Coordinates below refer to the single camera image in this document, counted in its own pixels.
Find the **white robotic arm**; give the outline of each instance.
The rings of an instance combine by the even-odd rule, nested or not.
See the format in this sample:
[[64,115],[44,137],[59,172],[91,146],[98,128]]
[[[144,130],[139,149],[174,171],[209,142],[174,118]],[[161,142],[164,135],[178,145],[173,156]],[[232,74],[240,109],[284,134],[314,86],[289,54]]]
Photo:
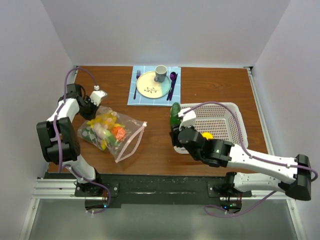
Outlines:
[[196,114],[189,110],[181,110],[178,113],[180,124],[171,126],[170,135],[174,146],[184,147],[193,159],[211,167],[241,168],[256,172],[228,172],[221,194],[270,190],[283,192],[298,200],[311,199],[311,168],[307,156],[299,154],[297,157],[278,157],[247,150],[221,139],[208,140],[193,127]]
[[[80,154],[80,144],[71,122],[77,114],[87,120],[95,118],[96,111],[101,101],[107,97],[107,93],[95,90],[90,97],[82,96],[81,88],[78,84],[69,84],[66,101],[60,98],[53,115],[47,121],[38,123],[36,128],[45,160],[57,165],[62,160],[62,168],[66,167],[80,184],[86,184],[87,180],[99,182],[97,171]],[[61,149],[54,131],[55,118]]]

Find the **gray floor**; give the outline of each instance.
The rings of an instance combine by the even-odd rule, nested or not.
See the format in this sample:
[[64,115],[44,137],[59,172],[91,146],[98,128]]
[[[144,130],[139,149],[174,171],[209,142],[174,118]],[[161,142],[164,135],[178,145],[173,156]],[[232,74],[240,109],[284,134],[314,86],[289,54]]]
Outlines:
[[[243,209],[255,201],[247,200]],[[84,200],[41,200],[30,240],[294,240],[285,200],[267,200],[234,218],[199,205],[123,205],[94,215]]]

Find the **plastic bag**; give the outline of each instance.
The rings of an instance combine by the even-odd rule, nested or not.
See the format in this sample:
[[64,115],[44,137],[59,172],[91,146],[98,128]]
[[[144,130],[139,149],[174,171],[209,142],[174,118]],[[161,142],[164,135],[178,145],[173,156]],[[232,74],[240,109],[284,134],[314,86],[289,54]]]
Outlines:
[[85,121],[78,136],[114,156],[116,163],[130,157],[137,150],[147,122],[100,106],[95,119]]

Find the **mug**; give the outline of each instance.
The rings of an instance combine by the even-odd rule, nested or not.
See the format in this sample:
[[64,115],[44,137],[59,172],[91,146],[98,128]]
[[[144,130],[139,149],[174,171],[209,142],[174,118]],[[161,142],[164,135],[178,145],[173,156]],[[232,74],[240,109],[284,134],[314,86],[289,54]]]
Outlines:
[[164,65],[158,65],[155,67],[155,77],[154,81],[158,83],[163,83],[167,76],[167,67]]

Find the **plate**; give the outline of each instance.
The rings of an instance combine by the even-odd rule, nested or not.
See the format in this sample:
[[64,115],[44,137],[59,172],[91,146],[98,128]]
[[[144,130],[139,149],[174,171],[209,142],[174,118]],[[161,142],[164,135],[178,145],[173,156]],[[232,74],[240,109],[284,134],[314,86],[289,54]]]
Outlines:
[[136,88],[142,96],[150,99],[158,99],[166,95],[171,87],[171,80],[165,76],[163,82],[155,82],[155,71],[142,74],[136,81]]

